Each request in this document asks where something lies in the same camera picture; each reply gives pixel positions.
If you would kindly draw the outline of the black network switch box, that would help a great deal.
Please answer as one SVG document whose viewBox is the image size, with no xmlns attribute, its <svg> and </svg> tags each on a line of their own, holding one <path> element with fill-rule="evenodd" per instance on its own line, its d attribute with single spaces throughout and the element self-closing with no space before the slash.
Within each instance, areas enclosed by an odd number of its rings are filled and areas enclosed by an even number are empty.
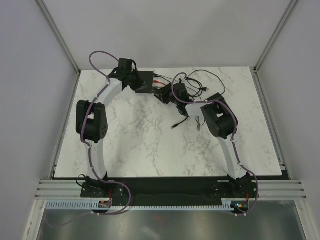
<svg viewBox="0 0 320 240">
<path fill-rule="evenodd" d="M 143 87 L 135 90 L 136 94 L 152 94 L 153 83 L 154 83 L 154 72 L 153 71 L 139 71 L 139 76 L 144 82 Z"/>
</svg>

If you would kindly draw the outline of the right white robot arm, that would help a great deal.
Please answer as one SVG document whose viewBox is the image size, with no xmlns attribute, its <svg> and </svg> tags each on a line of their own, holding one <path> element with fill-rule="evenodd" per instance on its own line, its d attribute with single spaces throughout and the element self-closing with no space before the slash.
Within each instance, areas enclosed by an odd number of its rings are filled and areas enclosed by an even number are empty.
<svg viewBox="0 0 320 240">
<path fill-rule="evenodd" d="M 195 101 L 183 83 L 169 83 L 154 89 L 152 94 L 165 105 L 175 104 L 182 116 L 204 120 L 209 132 L 217 138 L 222 148 L 227 164 L 227 176 L 234 180 L 228 185 L 229 193 L 234 197 L 241 197 L 246 193 L 247 186 L 242 180 L 248 178 L 251 172 L 241 164 L 235 141 L 238 120 L 224 97 L 217 93 L 206 100 Z"/>
</svg>

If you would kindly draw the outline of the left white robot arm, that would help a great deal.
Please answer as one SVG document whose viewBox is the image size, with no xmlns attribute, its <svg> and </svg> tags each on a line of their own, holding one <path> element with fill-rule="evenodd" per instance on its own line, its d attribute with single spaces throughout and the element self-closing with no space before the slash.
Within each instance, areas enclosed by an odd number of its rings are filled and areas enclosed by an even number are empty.
<svg viewBox="0 0 320 240">
<path fill-rule="evenodd" d="M 118 66 L 105 77 L 104 85 L 92 100 L 79 100 L 76 104 L 75 130 L 87 149 L 87 177 L 96 180 L 92 185 L 92 191 L 98 197 L 105 197 L 110 190 L 103 149 L 104 138 L 109 128 L 106 108 L 125 88 L 130 87 L 136 91 L 145 87 L 145 82 L 136 67 Z"/>
</svg>

